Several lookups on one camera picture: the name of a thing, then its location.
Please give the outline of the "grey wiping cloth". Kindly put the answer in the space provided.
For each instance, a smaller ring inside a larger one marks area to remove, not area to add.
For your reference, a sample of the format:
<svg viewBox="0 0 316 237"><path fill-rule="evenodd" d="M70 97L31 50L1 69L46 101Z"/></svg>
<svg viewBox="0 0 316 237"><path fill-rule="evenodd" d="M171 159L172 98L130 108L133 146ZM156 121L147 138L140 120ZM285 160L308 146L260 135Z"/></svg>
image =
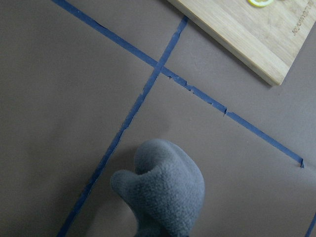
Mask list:
<svg viewBox="0 0 316 237"><path fill-rule="evenodd" d="M202 173L177 145L152 139L138 147L135 171L119 170L111 188L132 210L137 237L188 237L205 196Z"/></svg>

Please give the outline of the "wooden cutting board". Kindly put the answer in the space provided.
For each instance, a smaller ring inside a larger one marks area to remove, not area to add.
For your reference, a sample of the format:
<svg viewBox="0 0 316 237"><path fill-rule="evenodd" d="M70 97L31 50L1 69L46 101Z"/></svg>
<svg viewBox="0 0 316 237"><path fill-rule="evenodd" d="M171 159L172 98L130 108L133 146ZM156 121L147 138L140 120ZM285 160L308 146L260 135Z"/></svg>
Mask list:
<svg viewBox="0 0 316 237"><path fill-rule="evenodd" d="M314 0L172 0L170 3L269 85L281 85L316 22Z"/></svg>

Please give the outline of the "lemon slice near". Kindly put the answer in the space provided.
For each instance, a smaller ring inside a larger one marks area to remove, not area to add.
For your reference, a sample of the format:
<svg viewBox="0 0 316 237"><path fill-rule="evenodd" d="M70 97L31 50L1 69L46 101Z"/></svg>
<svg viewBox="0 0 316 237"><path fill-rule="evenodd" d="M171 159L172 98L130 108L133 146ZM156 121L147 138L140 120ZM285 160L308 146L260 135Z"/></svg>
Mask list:
<svg viewBox="0 0 316 237"><path fill-rule="evenodd" d="M274 0L248 0L248 3L254 7L266 7L272 4Z"/></svg>

